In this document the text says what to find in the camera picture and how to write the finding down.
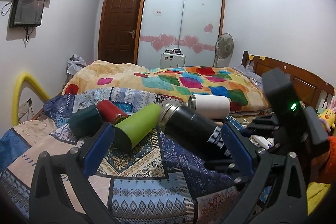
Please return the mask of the yellow foam tube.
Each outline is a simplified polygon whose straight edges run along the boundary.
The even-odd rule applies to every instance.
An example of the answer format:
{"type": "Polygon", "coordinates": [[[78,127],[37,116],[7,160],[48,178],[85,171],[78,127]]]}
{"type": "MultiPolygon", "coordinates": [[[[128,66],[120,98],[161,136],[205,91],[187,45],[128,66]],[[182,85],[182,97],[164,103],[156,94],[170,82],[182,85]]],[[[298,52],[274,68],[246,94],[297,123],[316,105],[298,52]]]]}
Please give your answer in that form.
{"type": "Polygon", "coordinates": [[[11,122],[13,126],[19,124],[19,106],[24,100],[28,100],[30,96],[39,98],[41,102],[47,102],[51,97],[37,82],[36,78],[28,72],[22,72],[17,78],[12,97],[11,122]]]}

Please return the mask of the white small cabinet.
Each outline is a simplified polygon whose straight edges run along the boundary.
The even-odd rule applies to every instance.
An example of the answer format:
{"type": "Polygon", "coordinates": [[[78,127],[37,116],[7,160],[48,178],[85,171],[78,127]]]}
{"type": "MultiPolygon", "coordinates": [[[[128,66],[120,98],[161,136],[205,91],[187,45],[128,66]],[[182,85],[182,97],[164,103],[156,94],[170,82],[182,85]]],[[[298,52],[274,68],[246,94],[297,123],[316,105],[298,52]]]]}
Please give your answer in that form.
{"type": "Polygon", "coordinates": [[[165,50],[161,53],[160,68],[169,69],[185,66],[186,56],[179,48],[165,50]]]}

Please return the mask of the frosted sliding wardrobe doors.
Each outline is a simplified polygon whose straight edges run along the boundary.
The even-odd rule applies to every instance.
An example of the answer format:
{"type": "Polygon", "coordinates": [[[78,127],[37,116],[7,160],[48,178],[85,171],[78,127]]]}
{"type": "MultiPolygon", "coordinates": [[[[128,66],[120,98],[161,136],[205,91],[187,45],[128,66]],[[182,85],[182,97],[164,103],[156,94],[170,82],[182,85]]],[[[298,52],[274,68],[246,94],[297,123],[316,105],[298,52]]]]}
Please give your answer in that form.
{"type": "Polygon", "coordinates": [[[146,68],[180,65],[163,56],[178,48],[185,66],[210,67],[220,34],[223,0],[144,0],[137,63],[146,68]]]}

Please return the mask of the standing electric fan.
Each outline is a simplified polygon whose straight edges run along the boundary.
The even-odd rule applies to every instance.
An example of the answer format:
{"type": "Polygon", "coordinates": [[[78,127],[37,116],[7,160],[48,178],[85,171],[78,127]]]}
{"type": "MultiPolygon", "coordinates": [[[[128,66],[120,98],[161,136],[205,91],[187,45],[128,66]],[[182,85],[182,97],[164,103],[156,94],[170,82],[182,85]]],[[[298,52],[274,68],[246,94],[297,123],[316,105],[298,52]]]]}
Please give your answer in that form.
{"type": "Polygon", "coordinates": [[[213,66],[216,67],[219,60],[229,57],[234,51],[234,40],[229,33],[224,33],[218,37],[215,44],[215,58],[213,66]]]}

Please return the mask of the grey clothes bundle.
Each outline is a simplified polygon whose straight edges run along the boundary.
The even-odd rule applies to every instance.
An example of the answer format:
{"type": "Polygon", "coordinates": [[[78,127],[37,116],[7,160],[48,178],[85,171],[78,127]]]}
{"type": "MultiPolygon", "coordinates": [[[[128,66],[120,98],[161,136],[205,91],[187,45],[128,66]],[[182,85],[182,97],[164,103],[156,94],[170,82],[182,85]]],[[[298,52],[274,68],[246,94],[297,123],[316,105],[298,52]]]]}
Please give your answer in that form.
{"type": "Polygon", "coordinates": [[[82,68],[86,67],[86,62],[85,60],[77,55],[74,54],[70,57],[70,59],[67,62],[67,74],[74,76],[76,73],[78,73],[82,68]]]}

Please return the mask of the yellow chick plush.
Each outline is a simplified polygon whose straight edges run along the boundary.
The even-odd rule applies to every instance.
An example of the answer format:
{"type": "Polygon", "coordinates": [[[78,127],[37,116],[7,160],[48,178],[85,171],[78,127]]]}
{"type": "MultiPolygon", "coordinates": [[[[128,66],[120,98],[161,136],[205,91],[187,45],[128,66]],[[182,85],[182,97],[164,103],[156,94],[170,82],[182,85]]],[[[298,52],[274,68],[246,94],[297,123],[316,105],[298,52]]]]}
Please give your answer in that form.
{"type": "Polygon", "coordinates": [[[323,123],[327,133],[332,136],[335,130],[335,96],[331,99],[330,104],[324,103],[323,108],[318,110],[318,118],[323,123]]]}

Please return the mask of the brown wooden door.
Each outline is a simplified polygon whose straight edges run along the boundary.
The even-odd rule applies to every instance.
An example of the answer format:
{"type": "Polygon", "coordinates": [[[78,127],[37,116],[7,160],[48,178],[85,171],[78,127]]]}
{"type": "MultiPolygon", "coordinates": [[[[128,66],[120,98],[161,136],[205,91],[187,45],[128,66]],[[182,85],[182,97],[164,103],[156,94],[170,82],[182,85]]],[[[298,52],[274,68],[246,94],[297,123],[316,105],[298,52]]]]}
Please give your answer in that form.
{"type": "Polygon", "coordinates": [[[98,39],[98,59],[132,63],[140,0],[104,0],[98,39]]]}

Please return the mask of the wooden headboard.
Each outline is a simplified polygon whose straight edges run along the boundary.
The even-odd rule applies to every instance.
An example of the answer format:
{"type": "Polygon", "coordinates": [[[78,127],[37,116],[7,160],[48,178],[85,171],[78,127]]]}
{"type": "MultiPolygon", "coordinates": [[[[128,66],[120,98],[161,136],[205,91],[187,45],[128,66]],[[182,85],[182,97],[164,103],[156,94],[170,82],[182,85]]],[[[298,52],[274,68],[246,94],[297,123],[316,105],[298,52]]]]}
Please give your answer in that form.
{"type": "Polygon", "coordinates": [[[280,68],[290,78],[299,99],[306,106],[312,106],[315,109],[321,108],[325,103],[330,103],[335,94],[332,84],[310,71],[284,61],[252,55],[244,51],[241,64],[244,67],[251,66],[257,75],[262,75],[273,68],[280,68]]]}

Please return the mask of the colourful patch yellow duvet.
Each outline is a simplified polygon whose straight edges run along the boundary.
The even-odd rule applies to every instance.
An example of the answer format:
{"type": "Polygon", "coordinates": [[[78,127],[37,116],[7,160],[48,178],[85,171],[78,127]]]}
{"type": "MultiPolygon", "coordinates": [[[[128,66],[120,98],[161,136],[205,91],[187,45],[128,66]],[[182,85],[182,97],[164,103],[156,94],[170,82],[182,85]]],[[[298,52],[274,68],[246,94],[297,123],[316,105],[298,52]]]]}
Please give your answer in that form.
{"type": "Polygon", "coordinates": [[[94,61],[81,69],[63,89],[79,94],[97,88],[130,88],[180,98],[187,102],[193,94],[225,96],[233,112],[257,112],[270,107],[261,88],[230,67],[177,67],[149,69],[135,64],[94,61]]]}

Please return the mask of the red cup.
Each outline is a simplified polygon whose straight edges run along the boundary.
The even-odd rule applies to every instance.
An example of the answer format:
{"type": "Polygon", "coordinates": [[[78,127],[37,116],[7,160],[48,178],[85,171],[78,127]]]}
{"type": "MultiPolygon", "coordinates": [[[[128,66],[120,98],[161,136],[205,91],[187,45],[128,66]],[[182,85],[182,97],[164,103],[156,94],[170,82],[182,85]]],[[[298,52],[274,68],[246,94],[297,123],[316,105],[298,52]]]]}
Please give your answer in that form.
{"type": "Polygon", "coordinates": [[[109,100],[102,100],[97,104],[97,109],[104,122],[109,122],[113,125],[118,124],[128,117],[120,108],[114,105],[109,100]]]}

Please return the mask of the grey pillow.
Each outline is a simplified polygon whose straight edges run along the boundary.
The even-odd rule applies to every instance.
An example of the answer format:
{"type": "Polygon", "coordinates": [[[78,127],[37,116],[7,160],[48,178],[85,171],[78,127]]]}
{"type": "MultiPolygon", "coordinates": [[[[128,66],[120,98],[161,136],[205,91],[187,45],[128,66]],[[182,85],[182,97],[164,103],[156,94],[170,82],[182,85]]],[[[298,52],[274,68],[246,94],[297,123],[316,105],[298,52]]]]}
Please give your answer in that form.
{"type": "Polygon", "coordinates": [[[246,76],[250,80],[250,82],[256,85],[259,89],[263,88],[263,80],[260,75],[257,75],[253,71],[252,66],[248,65],[248,67],[245,67],[244,65],[238,65],[234,66],[233,69],[239,71],[244,76],[246,76]]]}

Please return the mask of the dark green cup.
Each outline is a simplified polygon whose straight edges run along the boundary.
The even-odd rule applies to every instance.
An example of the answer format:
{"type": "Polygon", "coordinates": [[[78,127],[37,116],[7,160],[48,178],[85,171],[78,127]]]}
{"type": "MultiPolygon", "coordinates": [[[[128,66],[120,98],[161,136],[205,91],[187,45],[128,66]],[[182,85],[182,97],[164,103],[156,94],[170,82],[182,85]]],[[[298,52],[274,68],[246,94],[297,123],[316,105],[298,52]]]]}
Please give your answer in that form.
{"type": "Polygon", "coordinates": [[[103,124],[96,105],[79,109],[69,120],[69,127],[77,138],[93,136],[103,124]]]}

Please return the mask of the blue patchwork blanket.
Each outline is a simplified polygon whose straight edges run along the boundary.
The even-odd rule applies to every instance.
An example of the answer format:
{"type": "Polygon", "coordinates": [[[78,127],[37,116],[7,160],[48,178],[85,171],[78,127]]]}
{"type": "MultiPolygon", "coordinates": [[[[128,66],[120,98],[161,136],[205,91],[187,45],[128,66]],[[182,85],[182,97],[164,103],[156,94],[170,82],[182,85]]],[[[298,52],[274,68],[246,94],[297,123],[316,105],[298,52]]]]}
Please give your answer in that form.
{"type": "MultiPolygon", "coordinates": [[[[78,110],[108,100],[126,113],[179,98],[135,89],[92,89],[49,100],[44,116],[9,129],[1,138],[1,193],[29,218],[33,172],[41,152],[51,155],[80,147],[68,119],[78,110]]],[[[121,223],[218,223],[238,199],[232,178],[153,129],[129,153],[108,149],[89,182],[121,223]]]]}

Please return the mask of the black thermos cup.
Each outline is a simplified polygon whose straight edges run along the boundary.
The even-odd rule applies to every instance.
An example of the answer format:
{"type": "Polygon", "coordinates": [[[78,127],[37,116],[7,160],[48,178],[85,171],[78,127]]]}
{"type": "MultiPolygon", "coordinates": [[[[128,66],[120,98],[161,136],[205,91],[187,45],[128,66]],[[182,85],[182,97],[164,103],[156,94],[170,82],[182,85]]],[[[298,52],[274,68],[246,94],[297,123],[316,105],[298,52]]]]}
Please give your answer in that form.
{"type": "Polygon", "coordinates": [[[226,160],[230,153],[221,136],[222,126],[180,103],[167,103],[157,125],[163,133],[204,161],[226,160]]]}

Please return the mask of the small wall monitor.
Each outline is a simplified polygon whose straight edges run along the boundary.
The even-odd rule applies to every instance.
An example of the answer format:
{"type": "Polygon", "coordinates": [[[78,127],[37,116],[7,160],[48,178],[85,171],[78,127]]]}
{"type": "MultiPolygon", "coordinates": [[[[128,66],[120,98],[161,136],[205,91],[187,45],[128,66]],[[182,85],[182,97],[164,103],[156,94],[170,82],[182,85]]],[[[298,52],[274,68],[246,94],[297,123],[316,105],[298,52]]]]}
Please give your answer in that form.
{"type": "Polygon", "coordinates": [[[41,25],[45,0],[14,0],[9,27],[37,27],[41,25]]]}

